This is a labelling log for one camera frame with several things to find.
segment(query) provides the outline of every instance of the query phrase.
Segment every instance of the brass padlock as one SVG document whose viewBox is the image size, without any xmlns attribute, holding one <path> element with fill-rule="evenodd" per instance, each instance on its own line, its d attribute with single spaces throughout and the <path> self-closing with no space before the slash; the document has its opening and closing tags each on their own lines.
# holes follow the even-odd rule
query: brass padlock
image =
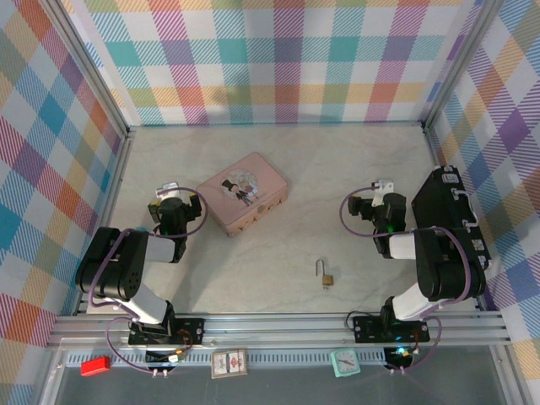
<svg viewBox="0 0 540 405">
<path fill-rule="evenodd" d="M 315 275 L 319 275 L 319 263 L 321 264 L 321 270 L 322 270 L 322 289 L 325 291 L 328 291 L 328 287 L 331 285 L 334 285 L 334 276 L 326 275 L 325 274 L 325 268 L 324 268 L 324 261 L 322 259 L 318 259 L 315 262 Z"/>
</svg>

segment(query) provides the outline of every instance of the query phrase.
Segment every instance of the plaid backdrop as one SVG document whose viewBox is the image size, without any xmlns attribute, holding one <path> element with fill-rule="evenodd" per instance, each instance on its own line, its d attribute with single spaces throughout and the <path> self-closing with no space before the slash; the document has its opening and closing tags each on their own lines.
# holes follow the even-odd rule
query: plaid backdrop
<svg viewBox="0 0 540 405">
<path fill-rule="evenodd" d="M 135 125 L 418 121 L 481 3 L 64 0 Z"/>
<path fill-rule="evenodd" d="M 26 404 L 120 137 L 38 0 L 0 10 L 0 403 Z"/>
<path fill-rule="evenodd" d="M 472 192 L 495 257 L 486 295 L 540 403 L 539 0 L 506 0 L 431 138 Z"/>
</svg>

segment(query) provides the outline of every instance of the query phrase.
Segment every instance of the pink tin box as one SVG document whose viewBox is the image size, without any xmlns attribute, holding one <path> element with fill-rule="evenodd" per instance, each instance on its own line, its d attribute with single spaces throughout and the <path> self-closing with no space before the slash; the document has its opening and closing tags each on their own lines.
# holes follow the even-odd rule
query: pink tin box
<svg viewBox="0 0 540 405">
<path fill-rule="evenodd" d="M 287 181 L 257 152 L 197 187 L 229 237 L 287 199 Z"/>
</svg>

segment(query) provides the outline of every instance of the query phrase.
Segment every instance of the red object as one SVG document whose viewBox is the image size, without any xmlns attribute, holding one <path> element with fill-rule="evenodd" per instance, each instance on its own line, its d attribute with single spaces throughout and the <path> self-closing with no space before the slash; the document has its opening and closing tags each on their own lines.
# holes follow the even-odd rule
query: red object
<svg viewBox="0 0 540 405">
<path fill-rule="evenodd" d="M 99 374 L 111 368 L 111 359 L 107 356 L 98 357 L 97 359 L 85 361 L 81 364 L 81 375 L 88 377 L 90 375 Z"/>
</svg>

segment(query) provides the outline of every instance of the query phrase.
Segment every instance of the white floor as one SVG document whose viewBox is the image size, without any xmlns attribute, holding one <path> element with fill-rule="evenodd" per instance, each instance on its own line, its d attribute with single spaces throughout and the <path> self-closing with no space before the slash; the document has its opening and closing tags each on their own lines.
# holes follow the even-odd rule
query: white floor
<svg viewBox="0 0 540 405">
<path fill-rule="evenodd" d="M 379 178 L 393 179 L 410 203 L 433 169 L 419 127 L 139 128 L 111 226 L 152 228 L 147 204 L 157 187 L 196 188 L 253 151 L 289 181 L 289 200 L 234 239 L 209 219 L 180 263 L 153 264 L 143 281 L 177 312 L 378 311 L 415 282 L 414 262 L 386 260 L 372 240 L 346 232 L 338 207 Z M 345 217 L 372 232 L 370 223 Z M 414 226 L 411 210 L 407 223 Z M 315 277 L 319 257 L 334 277 L 326 292 Z"/>
</svg>

